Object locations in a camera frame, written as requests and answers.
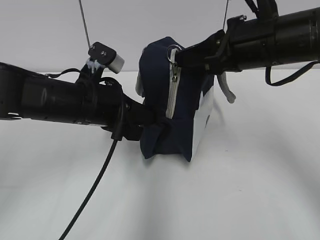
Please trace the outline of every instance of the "black strap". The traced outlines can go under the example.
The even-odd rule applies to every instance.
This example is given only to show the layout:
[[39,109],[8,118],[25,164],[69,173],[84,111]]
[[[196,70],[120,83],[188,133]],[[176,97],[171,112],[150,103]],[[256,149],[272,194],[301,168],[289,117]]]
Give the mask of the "black strap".
[[72,72],[79,73],[80,75],[86,77],[87,79],[90,79],[89,75],[87,75],[86,73],[84,73],[84,72],[82,72],[82,71],[80,71],[79,69],[76,69],[76,68],[69,68],[67,70],[62,71],[59,74],[50,74],[50,73],[48,73],[48,74],[46,74],[46,76],[48,76],[48,77],[50,77],[52,79],[56,79],[56,78],[60,77],[63,74],[72,73]]
[[312,61],[312,62],[308,63],[307,65],[305,65],[300,70],[296,71],[291,76],[288,76],[287,78],[285,78],[285,79],[283,79],[281,81],[274,82],[274,83],[271,83],[271,66],[268,66],[265,69],[265,82],[268,85],[273,86],[273,87],[279,87],[279,86],[291,83],[294,80],[296,80],[297,78],[301,77],[306,72],[308,72],[316,64],[320,64],[320,61]]

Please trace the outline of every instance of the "cylindrical joint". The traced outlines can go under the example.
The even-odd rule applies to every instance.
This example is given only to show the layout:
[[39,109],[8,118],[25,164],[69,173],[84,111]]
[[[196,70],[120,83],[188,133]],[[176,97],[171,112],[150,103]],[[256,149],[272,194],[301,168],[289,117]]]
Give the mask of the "cylindrical joint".
[[320,60],[320,7],[239,24],[229,43],[240,70]]

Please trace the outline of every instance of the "zipper pull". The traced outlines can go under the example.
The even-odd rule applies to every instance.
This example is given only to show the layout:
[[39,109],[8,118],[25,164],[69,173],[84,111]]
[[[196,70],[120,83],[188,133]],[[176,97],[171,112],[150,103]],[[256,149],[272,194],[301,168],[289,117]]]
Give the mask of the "zipper pull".
[[177,82],[178,81],[178,64],[176,62],[172,63],[172,72],[173,72],[172,81]]

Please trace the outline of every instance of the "screw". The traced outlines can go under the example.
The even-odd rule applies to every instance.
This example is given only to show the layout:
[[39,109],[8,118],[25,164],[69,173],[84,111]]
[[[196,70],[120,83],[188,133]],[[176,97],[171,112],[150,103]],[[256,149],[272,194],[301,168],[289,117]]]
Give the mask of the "screw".
[[241,21],[247,20],[247,16],[246,16],[246,15],[242,15],[242,16],[240,17],[240,20],[241,20]]

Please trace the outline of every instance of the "navy blue pouch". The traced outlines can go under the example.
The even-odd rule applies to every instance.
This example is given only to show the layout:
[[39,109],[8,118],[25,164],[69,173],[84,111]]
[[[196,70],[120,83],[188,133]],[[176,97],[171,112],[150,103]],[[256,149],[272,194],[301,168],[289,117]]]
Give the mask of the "navy blue pouch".
[[136,91],[158,114],[157,122],[144,127],[140,139],[146,159],[182,154],[190,162],[213,108],[214,75],[172,64],[179,49],[184,48],[165,37],[150,43],[139,61]]

